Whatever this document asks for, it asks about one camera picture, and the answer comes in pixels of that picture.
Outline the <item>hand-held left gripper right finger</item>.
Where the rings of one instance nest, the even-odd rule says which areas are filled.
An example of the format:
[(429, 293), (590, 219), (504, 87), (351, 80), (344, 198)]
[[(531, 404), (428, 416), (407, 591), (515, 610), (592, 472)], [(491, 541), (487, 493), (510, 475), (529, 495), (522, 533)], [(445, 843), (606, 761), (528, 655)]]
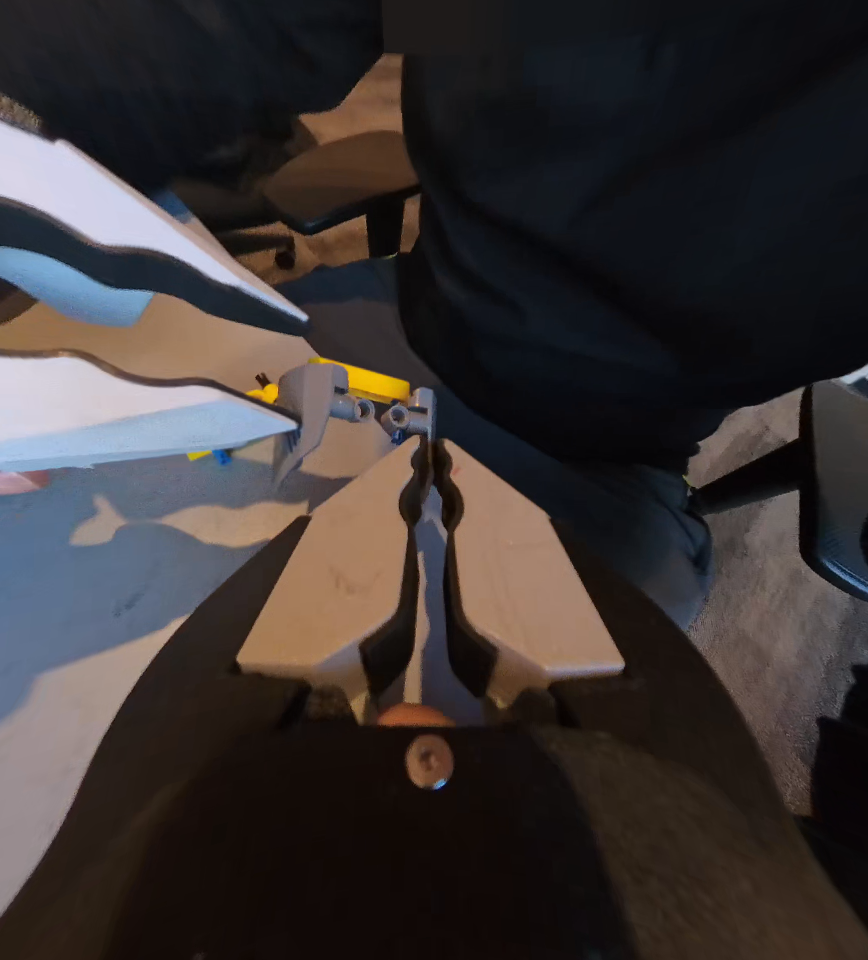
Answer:
[(526, 691), (620, 677), (623, 656), (547, 513), (450, 440), (432, 466), (448, 659), (464, 688), (504, 710)]

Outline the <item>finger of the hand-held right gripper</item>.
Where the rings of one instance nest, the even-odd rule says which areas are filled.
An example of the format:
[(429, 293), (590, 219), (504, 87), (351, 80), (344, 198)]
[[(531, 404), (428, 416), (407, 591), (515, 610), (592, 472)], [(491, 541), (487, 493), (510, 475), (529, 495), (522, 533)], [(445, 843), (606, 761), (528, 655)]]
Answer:
[(0, 125), (0, 248), (41, 254), (118, 290), (150, 291), (261, 330), (306, 314), (189, 222), (64, 141)]
[(151, 378), (87, 353), (0, 349), (0, 473), (241, 448), (296, 414), (202, 377)]

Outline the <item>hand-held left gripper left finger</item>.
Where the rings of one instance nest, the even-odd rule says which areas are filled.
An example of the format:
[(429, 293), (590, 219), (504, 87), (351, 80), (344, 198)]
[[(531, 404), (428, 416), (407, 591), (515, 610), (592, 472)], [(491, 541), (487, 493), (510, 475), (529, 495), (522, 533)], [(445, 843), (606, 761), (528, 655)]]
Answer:
[(424, 438), (404, 441), (320, 504), (237, 653), (241, 673), (338, 687), (384, 687), (364, 644), (390, 624), (403, 594), (409, 527), (401, 499), (418, 478)]

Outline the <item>yellow frame brick with pins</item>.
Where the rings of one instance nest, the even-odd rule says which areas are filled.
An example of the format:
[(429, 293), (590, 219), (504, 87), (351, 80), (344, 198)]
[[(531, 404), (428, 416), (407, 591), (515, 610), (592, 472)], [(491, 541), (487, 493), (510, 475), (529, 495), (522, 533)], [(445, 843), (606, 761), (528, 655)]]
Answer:
[[(247, 396), (252, 399), (259, 400), (262, 403), (273, 406), (278, 399), (278, 386), (275, 383), (272, 383), (271, 379), (263, 372), (255, 376), (257, 387), (249, 390)], [(216, 448), (215, 450), (201, 450), (196, 452), (188, 452), (186, 454), (187, 460), (189, 462), (197, 462), (202, 459), (212, 457), (217, 463), (221, 465), (229, 464), (233, 458), (233, 454), (239, 448), (229, 447), (229, 448)]]

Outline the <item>grey and yellow brick assembly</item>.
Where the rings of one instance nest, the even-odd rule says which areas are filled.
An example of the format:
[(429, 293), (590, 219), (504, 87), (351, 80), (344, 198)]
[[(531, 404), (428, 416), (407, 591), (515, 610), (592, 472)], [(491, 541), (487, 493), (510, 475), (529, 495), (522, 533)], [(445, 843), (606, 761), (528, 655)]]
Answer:
[(277, 391), (279, 406), (297, 421), (297, 428), (274, 469), (276, 487), (320, 446), (330, 420), (357, 425), (376, 422), (397, 446), (413, 437), (429, 442), (435, 438), (434, 391), (413, 388), (400, 378), (316, 358), (285, 372)]

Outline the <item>grey desk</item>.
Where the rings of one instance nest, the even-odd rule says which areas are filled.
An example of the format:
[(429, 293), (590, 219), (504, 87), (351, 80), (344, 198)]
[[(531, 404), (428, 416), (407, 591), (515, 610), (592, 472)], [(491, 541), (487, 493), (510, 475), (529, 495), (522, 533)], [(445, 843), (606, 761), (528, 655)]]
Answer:
[(275, 441), (51, 473), (0, 497), (0, 914), (42, 857), (152, 657), (268, 540), (390, 446), (333, 420), (272, 486)]

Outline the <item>person's grey trousers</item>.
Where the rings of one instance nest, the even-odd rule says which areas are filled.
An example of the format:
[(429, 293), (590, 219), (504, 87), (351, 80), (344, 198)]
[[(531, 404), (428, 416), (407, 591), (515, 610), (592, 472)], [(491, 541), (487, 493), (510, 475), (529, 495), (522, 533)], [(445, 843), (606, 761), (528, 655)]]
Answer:
[(640, 464), (574, 469), (472, 411), (409, 345), (392, 258), (320, 266), (276, 289), (308, 315), (305, 338), (317, 354), (434, 388), (440, 435), (564, 522), (591, 554), (689, 629), (710, 592), (713, 546), (682, 477)]

